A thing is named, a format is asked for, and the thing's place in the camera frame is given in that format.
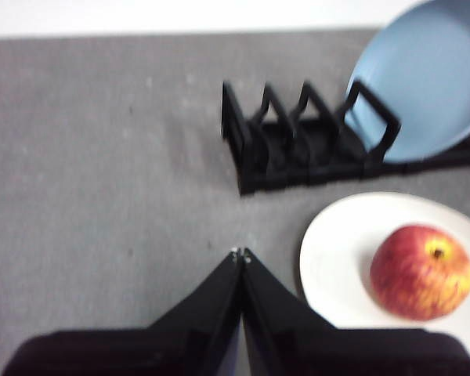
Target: blue plate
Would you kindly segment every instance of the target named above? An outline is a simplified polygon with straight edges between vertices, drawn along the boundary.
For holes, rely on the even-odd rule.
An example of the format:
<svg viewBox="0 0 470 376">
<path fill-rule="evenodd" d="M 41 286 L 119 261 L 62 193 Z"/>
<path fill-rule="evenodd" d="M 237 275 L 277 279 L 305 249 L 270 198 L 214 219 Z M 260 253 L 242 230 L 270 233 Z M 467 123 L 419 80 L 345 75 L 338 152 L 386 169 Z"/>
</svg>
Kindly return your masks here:
<svg viewBox="0 0 470 376">
<path fill-rule="evenodd" d="M 386 162 L 418 161 L 459 143 L 470 134 L 470 0 L 434 0 L 402 15 L 366 48 L 349 86 L 356 79 L 401 120 Z M 385 131 L 361 98 L 346 122 L 367 149 Z"/>
</svg>

